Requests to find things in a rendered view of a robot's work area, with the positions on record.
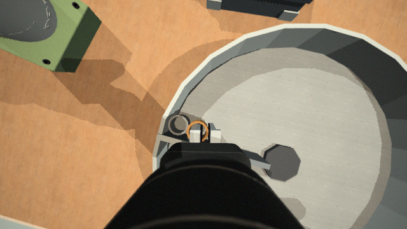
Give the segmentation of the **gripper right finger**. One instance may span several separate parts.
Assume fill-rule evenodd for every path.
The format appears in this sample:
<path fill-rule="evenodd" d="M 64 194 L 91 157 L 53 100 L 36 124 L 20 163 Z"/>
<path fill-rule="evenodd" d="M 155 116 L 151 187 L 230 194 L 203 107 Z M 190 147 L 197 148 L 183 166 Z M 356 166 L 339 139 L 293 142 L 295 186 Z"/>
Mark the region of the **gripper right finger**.
<path fill-rule="evenodd" d="M 209 143 L 221 143 L 221 130 L 216 129 L 213 123 L 208 123 L 208 130 Z"/>

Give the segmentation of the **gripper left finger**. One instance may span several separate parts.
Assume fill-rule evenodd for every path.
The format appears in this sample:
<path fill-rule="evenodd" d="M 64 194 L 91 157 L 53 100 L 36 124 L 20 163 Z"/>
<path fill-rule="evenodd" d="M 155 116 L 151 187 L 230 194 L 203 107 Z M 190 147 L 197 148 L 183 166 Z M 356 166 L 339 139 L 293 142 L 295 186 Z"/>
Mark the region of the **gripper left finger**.
<path fill-rule="evenodd" d="M 195 129 L 190 129 L 190 142 L 202 142 L 203 125 L 198 123 Z"/>

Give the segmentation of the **bronze bushing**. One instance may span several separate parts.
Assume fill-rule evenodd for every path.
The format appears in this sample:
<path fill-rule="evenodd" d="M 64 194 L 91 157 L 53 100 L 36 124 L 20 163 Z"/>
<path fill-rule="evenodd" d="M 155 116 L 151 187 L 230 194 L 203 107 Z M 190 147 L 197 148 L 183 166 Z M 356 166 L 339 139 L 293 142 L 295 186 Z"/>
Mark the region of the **bronze bushing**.
<path fill-rule="evenodd" d="M 188 138 L 190 138 L 190 129 L 191 129 L 192 124 L 195 124 L 195 123 L 200 123 L 200 124 L 202 124 L 202 125 L 205 127 L 205 129 L 206 129 L 205 134 L 202 136 L 202 142 L 203 142 L 204 140 L 206 140 L 206 138 L 207 138 L 207 136 L 208 136 L 208 133 L 209 133 L 208 126 L 207 126 L 207 124 L 206 124 L 203 120 L 194 120 L 193 122 L 191 122 L 191 123 L 188 125 L 187 131 L 186 131 L 187 136 L 188 136 Z"/>

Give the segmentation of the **grey metal sleeve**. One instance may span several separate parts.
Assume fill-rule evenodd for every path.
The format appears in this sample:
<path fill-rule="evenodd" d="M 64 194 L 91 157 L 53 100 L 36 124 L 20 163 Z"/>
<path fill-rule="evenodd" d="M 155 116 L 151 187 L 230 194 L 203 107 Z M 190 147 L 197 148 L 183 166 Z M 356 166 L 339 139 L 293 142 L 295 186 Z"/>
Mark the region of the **grey metal sleeve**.
<path fill-rule="evenodd" d="M 186 122 L 186 129 L 185 130 L 178 130 L 174 124 L 175 120 L 177 117 L 183 118 Z M 168 123 L 168 127 L 170 132 L 172 132 L 174 135 L 182 135 L 187 131 L 188 125 L 190 124 L 190 119 L 184 115 L 184 114 L 179 114 L 179 115 L 175 115 L 173 116 Z"/>

